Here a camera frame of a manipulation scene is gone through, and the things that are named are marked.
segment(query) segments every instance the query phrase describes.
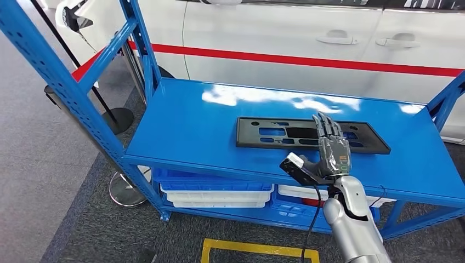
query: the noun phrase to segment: glossy blue surface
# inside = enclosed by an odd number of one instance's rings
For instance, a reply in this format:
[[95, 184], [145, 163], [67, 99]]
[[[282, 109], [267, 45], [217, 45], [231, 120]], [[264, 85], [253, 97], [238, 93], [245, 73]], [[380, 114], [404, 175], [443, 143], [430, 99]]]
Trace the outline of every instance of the glossy blue surface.
[[152, 74], [152, 67], [149, 56], [143, 56], [142, 63], [144, 65], [145, 101], [148, 105], [154, 94], [154, 75]]
[[[351, 174], [370, 195], [462, 207], [465, 186], [424, 105], [163, 79], [127, 148], [133, 163], [297, 185], [279, 167], [287, 150], [238, 148], [237, 117], [369, 122], [389, 155], [353, 153]], [[318, 152], [296, 150], [310, 160]]]

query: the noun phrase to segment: cable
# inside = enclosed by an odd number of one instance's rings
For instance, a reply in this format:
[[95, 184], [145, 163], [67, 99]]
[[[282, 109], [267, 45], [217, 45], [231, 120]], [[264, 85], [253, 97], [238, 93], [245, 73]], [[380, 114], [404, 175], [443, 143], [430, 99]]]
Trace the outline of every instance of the cable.
[[378, 202], [379, 200], [381, 200], [381, 198], [383, 198], [384, 195], [386, 194], [386, 188], [384, 188], [383, 185], [381, 185], [381, 187], [383, 188], [383, 194], [382, 194], [378, 199], [376, 199], [376, 200], [369, 206], [369, 208], [371, 208], [374, 204], [376, 204], [376, 202]]
[[[61, 37], [60, 33], [58, 33], [58, 30], [56, 30], [55, 26], [52, 24], [52, 22], [50, 21], [50, 19], [48, 18], [48, 16], [46, 15], [46, 13], [44, 12], [44, 10], [42, 9], [42, 7], [39, 5], [39, 3], [37, 3], [36, 0], [31, 0], [31, 3], [32, 5], [34, 5], [34, 7], [36, 8], [37, 12], [39, 13], [39, 15], [41, 15], [42, 19], [44, 20], [45, 24], [47, 24], [48, 28], [52, 31], [53, 35], [56, 37], [56, 39], [58, 40], [58, 42], [60, 42], [61, 46], [63, 47], [63, 49], [66, 51], [66, 53], [68, 54], [68, 56], [70, 57], [70, 59], [73, 61], [73, 63], [76, 65], [76, 67], [80, 67], [81, 64], [79, 63], [79, 61], [77, 61], [76, 57], [74, 56], [74, 54], [71, 52], [71, 49], [68, 47], [68, 45], [65, 43], [65, 41], [63, 40], [63, 38]], [[92, 86], [92, 91], [94, 92], [95, 96], [97, 97], [97, 99], [100, 101], [100, 103], [102, 104], [103, 108], [105, 109], [105, 111], [108, 112], [108, 115], [110, 116], [110, 118], [112, 119], [112, 121], [114, 121], [116, 123], [116, 125], [118, 125], [118, 121], [116, 120], [115, 116], [113, 115], [113, 113], [111, 112], [110, 108], [108, 108], [108, 105], [105, 103], [105, 101], [103, 100], [103, 98], [101, 97], [100, 93], [97, 91], [97, 88]]]
[[305, 250], [307, 249], [307, 243], [308, 243], [308, 239], [310, 237], [310, 234], [311, 234], [311, 229], [313, 228], [313, 225], [315, 224], [316, 222], [316, 218], [318, 217], [318, 213], [320, 212], [320, 207], [321, 207], [321, 194], [320, 194], [320, 190], [318, 189], [318, 187], [316, 187], [316, 185], [313, 185], [313, 188], [316, 190], [316, 194], [318, 195], [318, 207], [316, 208], [316, 212], [315, 212], [315, 215], [313, 216], [313, 219], [311, 220], [311, 223], [310, 223], [310, 226], [308, 228], [308, 232], [307, 232], [307, 237], [304, 241], [304, 245], [302, 247], [302, 254], [300, 255], [300, 261], [301, 263], [305, 263]]

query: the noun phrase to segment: black plastic panel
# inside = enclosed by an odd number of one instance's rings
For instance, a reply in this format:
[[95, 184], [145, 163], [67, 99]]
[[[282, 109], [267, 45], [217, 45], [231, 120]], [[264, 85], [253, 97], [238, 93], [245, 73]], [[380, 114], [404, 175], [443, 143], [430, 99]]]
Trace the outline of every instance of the black plastic panel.
[[[342, 122], [344, 137], [350, 150], [358, 153], [388, 155], [390, 147], [366, 122]], [[239, 117], [237, 147], [318, 148], [318, 135], [312, 119], [270, 119]]]

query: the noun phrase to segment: rectangular cutout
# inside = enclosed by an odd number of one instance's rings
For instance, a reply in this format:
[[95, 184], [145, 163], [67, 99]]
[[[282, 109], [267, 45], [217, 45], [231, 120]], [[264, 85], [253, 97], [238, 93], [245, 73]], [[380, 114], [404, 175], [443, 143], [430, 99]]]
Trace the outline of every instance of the rectangular cutout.
[[260, 138], [260, 141], [261, 142], [275, 142], [275, 140], [273, 140], [273, 138]]
[[284, 136], [286, 132], [283, 128], [258, 128], [258, 133], [260, 135], [268, 136]]
[[316, 129], [313, 128], [288, 127], [286, 131], [289, 138], [318, 139]]
[[293, 140], [293, 139], [284, 138], [284, 139], [282, 139], [282, 143], [283, 143], [283, 144], [294, 144], [294, 140]]
[[353, 133], [352, 131], [344, 131], [343, 135], [348, 140], [357, 140], [358, 139], [357, 135], [355, 133]]
[[350, 141], [349, 142], [350, 147], [355, 147], [355, 148], [363, 148], [363, 144], [361, 142], [357, 141]]
[[318, 145], [318, 140], [300, 139], [299, 142], [305, 145]]

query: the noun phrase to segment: gray floor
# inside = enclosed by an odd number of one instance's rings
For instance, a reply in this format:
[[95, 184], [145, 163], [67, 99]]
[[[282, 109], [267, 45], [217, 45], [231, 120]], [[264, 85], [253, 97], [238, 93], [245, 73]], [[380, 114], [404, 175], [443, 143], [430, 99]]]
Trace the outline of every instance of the gray floor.
[[[21, 4], [73, 69], [29, 1]], [[50, 103], [44, 80], [2, 33], [0, 47], [0, 261], [39, 262], [98, 152]], [[130, 82], [123, 61], [116, 59], [99, 90], [110, 107], [122, 106]]]

